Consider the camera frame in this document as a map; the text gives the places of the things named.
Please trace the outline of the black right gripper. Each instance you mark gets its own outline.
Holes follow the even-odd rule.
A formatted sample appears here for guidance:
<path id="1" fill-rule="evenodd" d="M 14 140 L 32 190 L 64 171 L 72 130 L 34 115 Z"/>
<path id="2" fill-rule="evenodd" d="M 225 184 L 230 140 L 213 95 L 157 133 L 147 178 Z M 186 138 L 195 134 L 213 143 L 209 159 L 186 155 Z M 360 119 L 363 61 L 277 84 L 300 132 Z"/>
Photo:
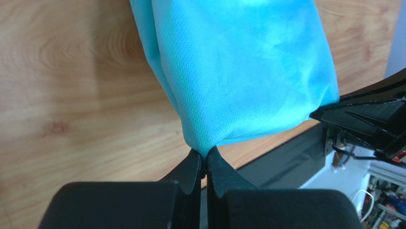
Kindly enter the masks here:
<path id="1" fill-rule="evenodd" d="M 406 84 L 406 69 L 367 87 L 340 96 L 340 102 L 393 90 Z M 324 155 L 335 152 L 347 159 L 404 164 L 406 102 L 336 104 L 317 109 L 312 119 L 324 122 Z"/>

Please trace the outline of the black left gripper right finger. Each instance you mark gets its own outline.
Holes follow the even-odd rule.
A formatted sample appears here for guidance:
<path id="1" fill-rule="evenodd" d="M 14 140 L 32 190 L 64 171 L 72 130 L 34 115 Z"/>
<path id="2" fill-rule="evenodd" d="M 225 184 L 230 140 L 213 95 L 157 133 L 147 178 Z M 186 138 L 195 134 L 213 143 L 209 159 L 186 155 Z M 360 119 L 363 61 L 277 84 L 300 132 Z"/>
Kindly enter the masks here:
<path id="1" fill-rule="evenodd" d="M 337 190 L 263 189 L 213 147 L 207 155 L 210 229 L 361 229 L 355 207 Z"/>

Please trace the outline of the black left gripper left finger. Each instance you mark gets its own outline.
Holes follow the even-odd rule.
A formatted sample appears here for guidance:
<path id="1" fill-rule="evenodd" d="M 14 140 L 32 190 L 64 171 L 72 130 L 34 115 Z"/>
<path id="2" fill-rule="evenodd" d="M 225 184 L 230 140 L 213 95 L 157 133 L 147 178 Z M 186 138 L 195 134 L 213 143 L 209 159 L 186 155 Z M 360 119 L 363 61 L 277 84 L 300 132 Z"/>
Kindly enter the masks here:
<path id="1" fill-rule="evenodd" d="M 73 182 L 52 198 L 41 229 L 197 229 L 202 157 L 191 150 L 155 182 Z"/>

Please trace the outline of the light teal t-shirt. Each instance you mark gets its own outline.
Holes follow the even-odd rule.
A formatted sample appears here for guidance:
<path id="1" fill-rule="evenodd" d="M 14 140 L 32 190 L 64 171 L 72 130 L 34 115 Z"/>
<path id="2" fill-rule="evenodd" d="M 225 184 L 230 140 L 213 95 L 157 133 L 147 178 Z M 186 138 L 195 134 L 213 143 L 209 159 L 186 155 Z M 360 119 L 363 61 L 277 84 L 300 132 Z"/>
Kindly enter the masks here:
<path id="1" fill-rule="evenodd" d="M 132 0 L 146 60 L 184 139 L 215 146 L 292 129 L 337 103 L 333 58 L 312 0 Z"/>

